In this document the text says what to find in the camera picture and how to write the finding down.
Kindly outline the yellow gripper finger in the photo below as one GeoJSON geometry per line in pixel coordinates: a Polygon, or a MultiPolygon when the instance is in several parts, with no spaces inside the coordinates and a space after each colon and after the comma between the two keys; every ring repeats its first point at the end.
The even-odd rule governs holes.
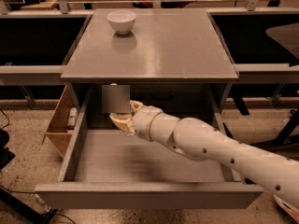
{"type": "Polygon", "coordinates": [[[141,102],[131,100],[130,101],[130,112],[132,114],[135,114],[143,106],[144,105],[141,102]]]}
{"type": "Polygon", "coordinates": [[[110,119],[120,130],[125,133],[134,133],[135,129],[133,127],[133,118],[131,114],[117,114],[111,113],[109,115],[110,119]]]}

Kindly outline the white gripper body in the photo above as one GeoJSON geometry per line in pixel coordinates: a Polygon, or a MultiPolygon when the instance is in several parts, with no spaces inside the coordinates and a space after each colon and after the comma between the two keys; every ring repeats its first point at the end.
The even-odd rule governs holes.
{"type": "Polygon", "coordinates": [[[152,141],[150,138],[150,126],[155,117],[163,112],[162,109],[154,107],[152,105],[142,106],[134,115],[133,115],[133,128],[135,134],[144,140],[152,141]]]}

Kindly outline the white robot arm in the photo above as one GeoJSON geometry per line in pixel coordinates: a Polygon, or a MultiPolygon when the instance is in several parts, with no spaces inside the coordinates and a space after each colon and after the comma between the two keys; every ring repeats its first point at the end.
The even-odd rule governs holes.
{"type": "Polygon", "coordinates": [[[192,161],[216,161],[299,207],[299,161],[240,143],[200,119],[180,119],[137,101],[130,106],[126,114],[109,115],[123,132],[159,143],[192,161]]]}

